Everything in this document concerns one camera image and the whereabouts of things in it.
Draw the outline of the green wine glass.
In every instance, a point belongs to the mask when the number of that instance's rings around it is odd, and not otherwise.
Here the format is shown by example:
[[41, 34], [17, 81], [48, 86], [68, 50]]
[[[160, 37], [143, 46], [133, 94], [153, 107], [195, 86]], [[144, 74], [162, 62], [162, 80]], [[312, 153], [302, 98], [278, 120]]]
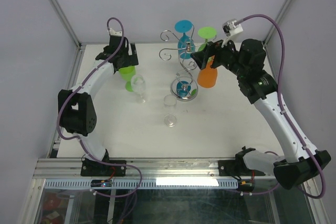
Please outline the green wine glass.
[[198, 30], [197, 34], [204, 39], [204, 43], [201, 44], [198, 48], [198, 51], [202, 51], [206, 44], [210, 41], [210, 40], [214, 40], [216, 39], [217, 36], [217, 31], [214, 27], [202, 27]]
[[132, 92], [132, 86], [131, 86], [131, 79], [134, 75], [136, 75], [136, 69], [135, 66], [129, 66], [119, 69], [119, 74], [121, 78], [126, 81], [125, 83], [125, 89], [129, 92]]

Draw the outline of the blue plastic wine glass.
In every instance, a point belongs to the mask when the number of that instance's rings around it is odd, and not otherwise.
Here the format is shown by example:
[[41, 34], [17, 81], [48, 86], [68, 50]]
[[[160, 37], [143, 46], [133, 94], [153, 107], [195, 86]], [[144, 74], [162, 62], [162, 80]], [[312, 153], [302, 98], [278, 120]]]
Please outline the blue plastic wine glass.
[[178, 21], [174, 29], [176, 32], [182, 34], [182, 37], [179, 39], [177, 48], [178, 54], [180, 55], [181, 59], [189, 60], [191, 59], [190, 54], [186, 53], [186, 42], [191, 42], [192, 36], [194, 34], [194, 25], [189, 20], [180, 20]]

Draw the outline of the orange plastic wine glass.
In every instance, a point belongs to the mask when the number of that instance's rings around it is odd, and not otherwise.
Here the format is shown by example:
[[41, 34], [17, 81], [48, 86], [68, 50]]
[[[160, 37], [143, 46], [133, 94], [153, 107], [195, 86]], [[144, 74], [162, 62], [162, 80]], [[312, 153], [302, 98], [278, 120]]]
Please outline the orange plastic wine glass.
[[213, 88], [216, 84], [218, 72], [216, 68], [211, 68], [213, 58], [208, 60], [205, 69], [201, 70], [197, 77], [197, 83], [203, 88]]

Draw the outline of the clear flute glass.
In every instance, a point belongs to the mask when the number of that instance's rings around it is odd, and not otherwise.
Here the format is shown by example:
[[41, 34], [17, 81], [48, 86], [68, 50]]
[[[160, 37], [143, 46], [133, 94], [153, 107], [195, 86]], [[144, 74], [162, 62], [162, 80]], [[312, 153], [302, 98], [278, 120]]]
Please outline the clear flute glass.
[[174, 95], [170, 94], [164, 97], [163, 102], [165, 108], [164, 124], [167, 127], [174, 127], [177, 124], [177, 118], [175, 116], [177, 99]]

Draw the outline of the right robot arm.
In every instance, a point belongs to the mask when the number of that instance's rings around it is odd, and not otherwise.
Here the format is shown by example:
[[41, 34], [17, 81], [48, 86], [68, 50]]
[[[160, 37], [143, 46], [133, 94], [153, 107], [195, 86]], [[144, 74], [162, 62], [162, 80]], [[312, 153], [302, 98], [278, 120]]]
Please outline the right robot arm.
[[306, 138], [285, 106], [276, 81], [264, 70], [266, 51], [261, 41], [246, 39], [239, 49], [231, 40], [210, 41], [191, 58], [201, 70], [212, 58], [211, 68], [223, 66], [233, 73], [241, 93], [261, 113], [281, 146], [282, 156], [244, 147], [235, 155], [233, 175], [258, 170], [275, 176], [284, 189], [291, 189], [316, 177], [331, 161], [327, 151], [318, 150]]

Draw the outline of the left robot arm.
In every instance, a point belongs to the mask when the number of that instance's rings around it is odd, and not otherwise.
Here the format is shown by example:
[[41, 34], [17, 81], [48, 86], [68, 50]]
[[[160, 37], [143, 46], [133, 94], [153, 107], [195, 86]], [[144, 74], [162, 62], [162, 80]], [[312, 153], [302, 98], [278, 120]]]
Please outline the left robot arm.
[[93, 100], [104, 83], [122, 68], [139, 64], [135, 43], [126, 37], [112, 35], [87, 76], [71, 89], [58, 93], [57, 132], [63, 140], [76, 139], [86, 158], [93, 161], [91, 169], [99, 176], [110, 170], [108, 151], [95, 132], [97, 114]]

